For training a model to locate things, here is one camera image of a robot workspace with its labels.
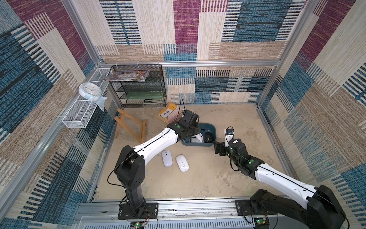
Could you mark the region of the black mouse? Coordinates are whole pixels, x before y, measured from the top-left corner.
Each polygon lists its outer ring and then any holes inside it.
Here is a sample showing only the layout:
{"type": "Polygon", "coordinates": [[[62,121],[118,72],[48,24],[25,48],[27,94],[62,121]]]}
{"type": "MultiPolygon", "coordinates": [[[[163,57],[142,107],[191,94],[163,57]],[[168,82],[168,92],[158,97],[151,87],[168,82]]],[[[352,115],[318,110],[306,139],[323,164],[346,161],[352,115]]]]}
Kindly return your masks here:
{"type": "Polygon", "coordinates": [[[205,143],[213,143],[214,142],[214,135],[211,132],[206,132],[204,136],[205,143]]]}

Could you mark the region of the yellow English textbook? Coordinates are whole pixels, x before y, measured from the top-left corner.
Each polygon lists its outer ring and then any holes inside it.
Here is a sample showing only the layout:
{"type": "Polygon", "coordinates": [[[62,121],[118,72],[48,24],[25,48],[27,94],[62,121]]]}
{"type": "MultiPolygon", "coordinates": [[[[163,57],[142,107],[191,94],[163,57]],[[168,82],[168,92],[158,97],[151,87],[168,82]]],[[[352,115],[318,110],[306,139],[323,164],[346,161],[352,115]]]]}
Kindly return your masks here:
{"type": "Polygon", "coordinates": [[[172,102],[168,102],[166,107],[157,113],[155,117],[169,124],[183,117],[183,111],[183,105],[176,105],[172,102]]]}

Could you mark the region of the white round clock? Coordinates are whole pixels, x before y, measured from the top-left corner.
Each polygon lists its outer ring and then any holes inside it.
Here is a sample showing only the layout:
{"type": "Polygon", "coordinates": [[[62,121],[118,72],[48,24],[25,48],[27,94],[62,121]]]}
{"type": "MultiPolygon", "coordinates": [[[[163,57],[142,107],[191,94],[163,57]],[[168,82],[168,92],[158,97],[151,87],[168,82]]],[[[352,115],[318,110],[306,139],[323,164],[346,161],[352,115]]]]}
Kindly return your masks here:
{"type": "Polygon", "coordinates": [[[96,101],[102,95],[100,87],[91,82],[81,84],[78,88],[78,92],[81,97],[90,101],[96,101]]]}

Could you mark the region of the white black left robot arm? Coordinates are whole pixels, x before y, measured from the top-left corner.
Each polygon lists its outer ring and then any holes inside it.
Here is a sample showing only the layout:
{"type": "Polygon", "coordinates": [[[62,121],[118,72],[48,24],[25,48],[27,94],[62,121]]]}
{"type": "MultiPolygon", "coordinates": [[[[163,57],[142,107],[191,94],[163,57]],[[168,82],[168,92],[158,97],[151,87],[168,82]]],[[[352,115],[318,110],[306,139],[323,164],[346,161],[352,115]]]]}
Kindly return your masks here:
{"type": "Polygon", "coordinates": [[[121,182],[126,194],[127,214],[138,219],[146,215],[146,200],[141,184],[145,179],[145,167],[157,154],[171,145],[190,136],[200,133],[199,123],[183,121],[168,124],[158,135],[138,146],[126,145],[122,148],[116,166],[113,170],[121,182]]]}

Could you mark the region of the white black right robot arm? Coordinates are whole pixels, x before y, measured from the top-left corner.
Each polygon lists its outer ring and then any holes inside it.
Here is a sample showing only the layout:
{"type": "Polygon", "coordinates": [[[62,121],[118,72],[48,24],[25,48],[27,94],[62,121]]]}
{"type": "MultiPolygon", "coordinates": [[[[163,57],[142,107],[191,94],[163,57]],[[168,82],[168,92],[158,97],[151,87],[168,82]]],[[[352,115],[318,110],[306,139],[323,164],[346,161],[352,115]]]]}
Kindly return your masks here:
{"type": "Polygon", "coordinates": [[[251,208],[256,214],[276,212],[295,219],[310,229],[339,229],[348,222],[332,190],[324,185],[315,187],[289,177],[263,160],[249,155],[246,145],[239,138],[228,143],[214,142],[215,153],[227,156],[237,166],[237,171],[263,182],[287,197],[276,196],[259,189],[251,198],[251,208]]]}

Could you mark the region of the wooden tabletop easel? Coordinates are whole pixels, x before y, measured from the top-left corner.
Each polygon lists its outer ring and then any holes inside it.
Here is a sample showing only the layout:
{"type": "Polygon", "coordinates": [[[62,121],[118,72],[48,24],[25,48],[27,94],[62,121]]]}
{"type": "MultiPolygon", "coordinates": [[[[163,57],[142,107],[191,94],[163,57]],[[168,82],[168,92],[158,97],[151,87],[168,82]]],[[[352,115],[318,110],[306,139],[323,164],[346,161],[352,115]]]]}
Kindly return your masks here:
{"type": "Polygon", "coordinates": [[[146,130],[147,130],[147,119],[139,120],[128,112],[122,110],[121,108],[116,109],[118,115],[114,117],[116,121],[116,131],[114,134],[114,138],[118,137],[119,129],[122,128],[127,131],[127,133],[132,136],[137,142],[143,143],[146,141],[146,130]],[[139,133],[137,130],[131,129],[131,124],[129,122],[135,122],[136,127],[140,128],[139,133]]]}

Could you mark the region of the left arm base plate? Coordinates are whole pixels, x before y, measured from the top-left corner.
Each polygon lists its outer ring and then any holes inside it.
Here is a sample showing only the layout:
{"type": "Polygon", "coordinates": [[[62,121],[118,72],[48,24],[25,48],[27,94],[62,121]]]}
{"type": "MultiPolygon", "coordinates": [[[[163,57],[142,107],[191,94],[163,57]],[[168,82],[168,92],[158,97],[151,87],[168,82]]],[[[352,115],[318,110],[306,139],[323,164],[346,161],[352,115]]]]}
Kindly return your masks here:
{"type": "Polygon", "coordinates": [[[151,202],[145,203],[136,210],[134,210],[129,204],[121,203],[118,211],[118,220],[127,219],[156,219],[159,210],[159,203],[151,202]]]}

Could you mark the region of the silver grey mouse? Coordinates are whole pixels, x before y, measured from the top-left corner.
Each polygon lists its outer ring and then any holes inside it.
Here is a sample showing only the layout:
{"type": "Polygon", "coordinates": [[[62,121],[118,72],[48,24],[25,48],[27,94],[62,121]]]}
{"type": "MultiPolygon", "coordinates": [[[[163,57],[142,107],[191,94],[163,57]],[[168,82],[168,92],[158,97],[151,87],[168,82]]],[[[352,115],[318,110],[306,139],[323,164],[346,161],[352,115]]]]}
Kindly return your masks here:
{"type": "Polygon", "coordinates": [[[191,143],[204,143],[204,137],[202,134],[197,134],[191,137],[191,143]]]}

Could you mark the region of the black stapler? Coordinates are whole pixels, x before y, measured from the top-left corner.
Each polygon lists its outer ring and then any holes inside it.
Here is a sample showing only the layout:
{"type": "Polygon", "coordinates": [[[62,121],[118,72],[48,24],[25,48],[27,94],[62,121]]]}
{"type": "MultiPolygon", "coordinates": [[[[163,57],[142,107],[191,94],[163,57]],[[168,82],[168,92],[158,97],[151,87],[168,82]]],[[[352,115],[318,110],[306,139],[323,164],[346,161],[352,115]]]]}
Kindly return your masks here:
{"type": "Polygon", "coordinates": [[[160,100],[154,100],[154,99],[145,99],[145,104],[162,104],[163,102],[160,100]]]}

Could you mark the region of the white oval mouse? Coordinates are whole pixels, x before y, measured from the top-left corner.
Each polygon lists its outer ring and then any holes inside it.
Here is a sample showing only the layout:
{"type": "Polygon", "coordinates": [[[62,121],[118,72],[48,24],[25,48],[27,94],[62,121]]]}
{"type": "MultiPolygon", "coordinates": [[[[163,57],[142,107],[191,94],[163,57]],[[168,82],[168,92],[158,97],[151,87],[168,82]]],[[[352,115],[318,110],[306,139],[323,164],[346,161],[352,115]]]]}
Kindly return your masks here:
{"type": "Polygon", "coordinates": [[[182,172],[187,172],[189,170],[189,164],[184,155],[178,155],[176,157],[176,162],[182,172]]]}

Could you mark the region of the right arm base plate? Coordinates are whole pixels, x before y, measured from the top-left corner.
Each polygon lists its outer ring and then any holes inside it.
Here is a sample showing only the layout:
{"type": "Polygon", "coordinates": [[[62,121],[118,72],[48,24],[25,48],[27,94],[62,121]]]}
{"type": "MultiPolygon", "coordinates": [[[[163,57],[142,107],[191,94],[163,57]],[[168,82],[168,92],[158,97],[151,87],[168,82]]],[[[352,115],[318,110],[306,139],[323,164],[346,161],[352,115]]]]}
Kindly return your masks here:
{"type": "Polygon", "coordinates": [[[236,211],[238,216],[251,215],[276,215],[274,211],[265,210],[259,203],[250,199],[240,199],[235,201],[236,211]]]}

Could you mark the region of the black mesh shelf rack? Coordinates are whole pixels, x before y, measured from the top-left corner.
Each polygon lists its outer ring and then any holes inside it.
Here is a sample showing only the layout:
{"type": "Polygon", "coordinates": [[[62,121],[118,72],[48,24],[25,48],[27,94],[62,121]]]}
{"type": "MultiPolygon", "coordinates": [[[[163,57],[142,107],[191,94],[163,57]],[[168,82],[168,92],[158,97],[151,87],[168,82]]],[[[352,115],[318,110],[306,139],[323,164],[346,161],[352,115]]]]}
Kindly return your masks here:
{"type": "Polygon", "coordinates": [[[150,71],[149,76],[144,82],[116,82],[110,81],[113,89],[120,99],[122,108],[142,108],[142,107],[165,107],[167,104],[167,93],[165,88],[165,79],[161,65],[114,65],[111,67],[111,73],[117,71],[150,71]],[[125,94],[129,92],[162,92],[162,104],[145,104],[142,99],[126,99],[125,94]]]}

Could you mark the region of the teal storage box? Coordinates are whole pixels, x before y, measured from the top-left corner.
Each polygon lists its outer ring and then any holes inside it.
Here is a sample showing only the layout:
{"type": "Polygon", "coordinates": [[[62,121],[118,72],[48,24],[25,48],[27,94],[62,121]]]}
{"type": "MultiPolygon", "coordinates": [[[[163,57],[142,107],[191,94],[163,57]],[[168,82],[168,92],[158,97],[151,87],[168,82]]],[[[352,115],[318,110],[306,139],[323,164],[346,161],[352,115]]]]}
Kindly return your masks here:
{"type": "Polygon", "coordinates": [[[193,147],[210,147],[216,141],[216,128],[214,125],[209,123],[200,123],[200,136],[195,136],[182,139],[181,142],[185,146],[193,147]]]}

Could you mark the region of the colourful magazine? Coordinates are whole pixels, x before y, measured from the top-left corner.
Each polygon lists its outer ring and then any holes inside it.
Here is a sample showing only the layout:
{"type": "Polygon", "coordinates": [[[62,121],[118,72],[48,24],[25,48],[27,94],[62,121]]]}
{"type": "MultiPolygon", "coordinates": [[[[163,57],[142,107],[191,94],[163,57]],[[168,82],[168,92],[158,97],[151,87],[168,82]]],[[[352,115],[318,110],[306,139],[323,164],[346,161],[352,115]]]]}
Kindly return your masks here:
{"type": "Polygon", "coordinates": [[[116,82],[144,82],[150,71],[117,71],[104,77],[105,81],[116,82]]]}

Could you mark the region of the green flat case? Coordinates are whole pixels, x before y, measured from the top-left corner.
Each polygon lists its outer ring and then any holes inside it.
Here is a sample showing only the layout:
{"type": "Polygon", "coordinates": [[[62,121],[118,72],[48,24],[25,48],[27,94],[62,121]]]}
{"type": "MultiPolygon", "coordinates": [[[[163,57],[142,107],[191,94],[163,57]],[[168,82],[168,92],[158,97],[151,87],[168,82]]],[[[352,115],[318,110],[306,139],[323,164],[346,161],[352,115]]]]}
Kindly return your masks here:
{"type": "Polygon", "coordinates": [[[163,99],[162,92],[129,92],[125,94],[126,99],[163,99]]]}

